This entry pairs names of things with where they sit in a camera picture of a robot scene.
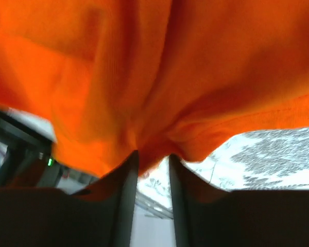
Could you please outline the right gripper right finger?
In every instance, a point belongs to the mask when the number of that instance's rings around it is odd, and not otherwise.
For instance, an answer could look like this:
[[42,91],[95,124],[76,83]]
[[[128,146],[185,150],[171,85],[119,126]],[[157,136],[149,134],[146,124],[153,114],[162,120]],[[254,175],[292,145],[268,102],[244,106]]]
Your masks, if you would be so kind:
[[309,190],[214,187],[169,157],[177,246],[309,246]]

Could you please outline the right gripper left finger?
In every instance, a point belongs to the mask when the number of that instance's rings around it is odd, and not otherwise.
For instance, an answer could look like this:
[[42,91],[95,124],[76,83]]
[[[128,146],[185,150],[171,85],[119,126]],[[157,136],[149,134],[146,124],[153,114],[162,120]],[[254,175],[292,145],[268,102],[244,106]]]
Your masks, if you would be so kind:
[[86,188],[0,188],[0,246],[129,246],[139,154]]

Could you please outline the orange t shirt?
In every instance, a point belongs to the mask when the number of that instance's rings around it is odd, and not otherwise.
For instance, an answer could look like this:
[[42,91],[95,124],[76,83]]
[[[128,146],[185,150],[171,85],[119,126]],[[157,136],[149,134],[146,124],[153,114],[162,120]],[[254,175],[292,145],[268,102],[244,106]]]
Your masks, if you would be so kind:
[[102,176],[309,126],[309,1],[0,1],[0,108]]

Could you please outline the floral table mat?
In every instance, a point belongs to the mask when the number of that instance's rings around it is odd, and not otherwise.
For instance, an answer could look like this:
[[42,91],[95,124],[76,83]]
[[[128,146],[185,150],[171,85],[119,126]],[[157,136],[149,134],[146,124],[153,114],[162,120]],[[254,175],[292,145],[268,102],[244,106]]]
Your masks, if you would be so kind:
[[202,162],[182,163],[225,191],[309,189],[309,128],[239,134]]

